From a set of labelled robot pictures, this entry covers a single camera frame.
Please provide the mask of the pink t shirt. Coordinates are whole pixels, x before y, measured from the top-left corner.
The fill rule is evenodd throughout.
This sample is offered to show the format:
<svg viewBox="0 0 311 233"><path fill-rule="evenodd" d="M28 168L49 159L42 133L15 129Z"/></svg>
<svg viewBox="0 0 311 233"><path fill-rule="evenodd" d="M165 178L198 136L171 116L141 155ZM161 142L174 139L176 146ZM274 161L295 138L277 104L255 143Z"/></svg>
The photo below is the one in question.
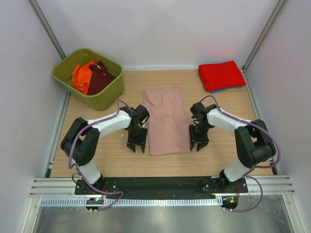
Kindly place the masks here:
<svg viewBox="0 0 311 233"><path fill-rule="evenodd" d="M150 118L147 122L151 156L163 156L190 151L189 122L180 89L147 89L144 106Z"/></svg>

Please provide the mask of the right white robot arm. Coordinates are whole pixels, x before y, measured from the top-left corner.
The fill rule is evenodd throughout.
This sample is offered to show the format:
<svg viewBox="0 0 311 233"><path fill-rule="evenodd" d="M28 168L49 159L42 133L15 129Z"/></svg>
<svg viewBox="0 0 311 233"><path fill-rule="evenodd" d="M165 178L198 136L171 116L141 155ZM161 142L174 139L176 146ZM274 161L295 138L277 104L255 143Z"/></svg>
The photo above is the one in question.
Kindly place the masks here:
<svg viewBox="0 0 311 233"><path fill-rule="evenodd" d="M218 127L235 137L237 159L220 172L218 184L223 192L237 190L243 176L256 166L272 158L276 148L265 123L257 119L249 121L233 116L216 104L205 107L201 102L191 108L193 124L189 126L190 150L197 151L209 143L209 129Z"/></svg>

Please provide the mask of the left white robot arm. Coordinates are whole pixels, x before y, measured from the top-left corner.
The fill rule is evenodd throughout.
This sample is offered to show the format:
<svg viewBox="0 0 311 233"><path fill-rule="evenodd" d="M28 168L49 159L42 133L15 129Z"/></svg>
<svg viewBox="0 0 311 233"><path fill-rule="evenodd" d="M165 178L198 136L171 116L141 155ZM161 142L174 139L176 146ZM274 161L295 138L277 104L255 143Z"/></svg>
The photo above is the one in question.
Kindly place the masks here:
<svg viewBox="0 0 311 233"><path fill-rule="evenodd" d="M82 176L76 182L76 195L100 194L105 189L104 177L94 161L99 139L115 131L126 130L126 146L133 152L140 146L145 152L148 129L144 124L149 117L147 108L139 105L136 108L118 108L116 112L98 119L85 120L79 117L74 120L60 148L69 158L69 168L75 167Z"/></svg>

